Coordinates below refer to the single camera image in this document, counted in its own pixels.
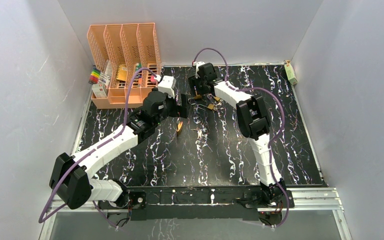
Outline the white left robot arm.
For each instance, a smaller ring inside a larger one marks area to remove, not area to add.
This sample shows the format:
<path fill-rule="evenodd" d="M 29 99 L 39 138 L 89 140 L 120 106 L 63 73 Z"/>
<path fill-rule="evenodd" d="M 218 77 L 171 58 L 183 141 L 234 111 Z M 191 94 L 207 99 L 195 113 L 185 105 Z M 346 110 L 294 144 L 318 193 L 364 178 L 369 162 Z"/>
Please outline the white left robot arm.
<path fill-rule="evenodd" d="M 109 201 L 117 208 L 129 203 L 129 190 L 119 180 L 98 180 L 94 175 L 122 153 L 136 147 L 155 133 L 166 118 L 188 118 L 189 95 L 176 98 L 152 90 L 142 106 L 135 108 L 113 133 L 73 155 L 60 154 L 54 165 L 49 186 L 70 209 L 78 209 L 88 201 Z"/>

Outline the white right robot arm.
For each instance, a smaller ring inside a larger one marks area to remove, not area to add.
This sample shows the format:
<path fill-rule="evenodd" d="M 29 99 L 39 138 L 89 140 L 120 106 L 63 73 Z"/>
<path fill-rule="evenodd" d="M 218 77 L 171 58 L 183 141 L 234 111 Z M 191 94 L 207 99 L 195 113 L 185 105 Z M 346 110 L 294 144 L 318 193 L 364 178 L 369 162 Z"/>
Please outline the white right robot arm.
<path fill-rule="evenodd" d="M 236 120 L 241 134 L 248 139 L 259 171 L 261 195 L 250 204 L 290 207 L 285 182 L 279 172 L 270 148 L 271 120 L 262 96 L 250 95 L 234 87 L 216 73 L 211 63 L 195 61 L 195 74 L 188 78 L 193 95 L 218 97 L 236 108 Z"/>

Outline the large brass padlock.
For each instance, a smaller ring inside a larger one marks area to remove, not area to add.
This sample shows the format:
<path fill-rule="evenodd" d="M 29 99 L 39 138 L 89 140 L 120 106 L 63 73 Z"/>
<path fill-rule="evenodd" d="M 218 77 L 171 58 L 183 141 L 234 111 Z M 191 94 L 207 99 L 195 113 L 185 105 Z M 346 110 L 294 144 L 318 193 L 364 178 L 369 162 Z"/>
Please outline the large brass padlock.
<path fill-rule="evenodd" d="M 178 120 L 177 123 L 176 123 L 176 136 L 180 136 L 180 134 L 182 133 L 182 130 L 183 130 L 183 121 L 182 120 Z"/>

